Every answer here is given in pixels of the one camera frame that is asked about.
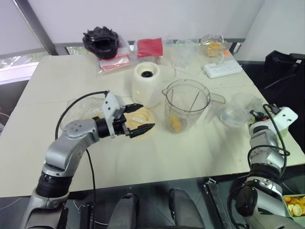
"robotic arm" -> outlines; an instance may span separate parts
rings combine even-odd
[[[275,114],[273,121],[278,131],[286,129],[298,116],[290,108],[281,109],[269,105]],[[252,229],[301,229],[300,225],[285,216],[282,203],[281,175],[286,166],[286,157],[279,152],[277,129],[272,120],[263,113],[251,111],[256,122],[250,128],[248,154],[250,173],[236,198],[236,210]]]
[[[120,97],[109,92],[102,106],[103,119],[78,120],[65,126],[62,135],[47,150],[41,176],[31,195],[21,229],[65,229],[68,215],[65,203],[84,151],[103,137],[114,138],[125,134],[132,138],[150,130],[154,124],[141,125],[134,130],[125,125],[123,113],[141,107],[140,104],[125,105]]]

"red package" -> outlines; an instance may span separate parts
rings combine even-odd
[[[163,56],[162,38],[138,40],[137,47],[138,59],[147,56]]]

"power strip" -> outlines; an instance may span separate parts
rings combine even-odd
[[[236,60],[224,61],[217,65],[215,63],[206,64],[203,67],[207,76],[211,79],[225,75],[240,73],[243,69]]]

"white table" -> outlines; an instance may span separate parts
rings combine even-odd
[[[41,61],[0,137],[0,197],[30,195],[36,187],[45,151],[54,140],[55,125],[68,100],[110,89],[126,103],[133,102],[132,70],[97,77],[91,61],[82,55]],[[237,92],[262,97],[244,72],[215,80],[203,75],[192,78],[209,85],[211,92],[227,101]],[[206,124],[202,115],[188,132],[174,134],[162,125],[163,104],[152,111],[156,126],[149,135],[104,138],[89,147],[97,188],[249,171],[246,126],[228,128],[218,118]],[[304,163],[305,155],[289,133],[284,141],[291,151],[288,166]],[[87,189],[92,189],[92,179],[84,155],[70,191]]]

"white wall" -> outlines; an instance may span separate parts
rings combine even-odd
[[[134,41],[208,33],[245,38],[264,0],[29,0],[53,43],[81,42],[107,26]]]
[[[265,0],[235,57],[264,61],[273,50],[305,54],[305,0]]]
[[[42,49],[12,0],[0,4],[0,56]]]

